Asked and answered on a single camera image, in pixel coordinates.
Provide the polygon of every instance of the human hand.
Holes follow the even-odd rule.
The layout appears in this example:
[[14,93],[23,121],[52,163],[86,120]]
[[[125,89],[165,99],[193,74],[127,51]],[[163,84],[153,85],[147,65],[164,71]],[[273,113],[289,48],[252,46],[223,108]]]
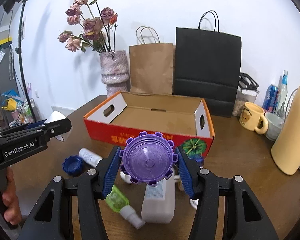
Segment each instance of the human hand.
[[21,211],[19,207],[19,199],[16,194],[16,184],[13,178],[13,171],[10,167],[7,168],[7,189],[2,194],[2,201],[8,208],[4,213],[4,219],[12,225],[21,222]]

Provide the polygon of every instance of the green bottle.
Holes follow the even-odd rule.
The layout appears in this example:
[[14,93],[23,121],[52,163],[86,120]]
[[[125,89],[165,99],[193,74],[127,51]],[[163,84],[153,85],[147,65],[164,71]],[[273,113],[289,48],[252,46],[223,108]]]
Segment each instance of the green bottle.
[[116,213],[128,220],[136,229],[141,228],[145,222],[137,215],[136,211],[129,205],[129,200],[122,192],[113,185],[111,193],[106,197],[106,203]]

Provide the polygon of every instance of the purple plastic lid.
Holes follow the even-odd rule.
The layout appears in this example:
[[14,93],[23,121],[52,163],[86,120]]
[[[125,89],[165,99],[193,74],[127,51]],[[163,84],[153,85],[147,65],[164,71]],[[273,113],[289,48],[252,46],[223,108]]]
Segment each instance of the purple plastic lid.
[[133,183],[156,186],[160,180],[171,177],[172,165],[178,161],[173,146],[173,141],[167,141],[160,132],[141,132],[134,139],[130,137],[125,149],[120,151],[121,171],[130,175]]

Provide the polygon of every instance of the silver screw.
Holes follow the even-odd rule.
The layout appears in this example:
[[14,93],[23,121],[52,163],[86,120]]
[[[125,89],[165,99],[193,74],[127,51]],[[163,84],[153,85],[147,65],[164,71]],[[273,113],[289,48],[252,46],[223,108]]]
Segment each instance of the silver screw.
[[201,169],[200,173],[203,174],[203,175],[207,175],[207,174],[209,174],[209,170],[208,169]]
[[61,181],[61,179],[62,179],[61,176],[55,176],[55,177],[53,178],[53,181],[54,181],[54,182],[59,182],[59,181]]
[[97,173],[97,171],[95,170],[95,169],[90,169],[90,170],[88,170],[88,174],[89,175],[94,175],[94,174],[96,174]]
[[237,182],[242,182],[243,181],[243,178],[241,177],[241,176],[235,176],[234,177],[234,179],[235,179],[235,181],[237,181]]

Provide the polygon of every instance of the gray cup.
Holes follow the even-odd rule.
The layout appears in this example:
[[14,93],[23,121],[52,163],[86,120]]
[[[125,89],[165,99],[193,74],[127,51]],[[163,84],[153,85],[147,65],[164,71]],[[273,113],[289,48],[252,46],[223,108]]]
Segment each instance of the gray cup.
[[273,113],[266,113],[265,116],[269,123],[265,136],[269,140],[275,141],[281,132],[284,120]]

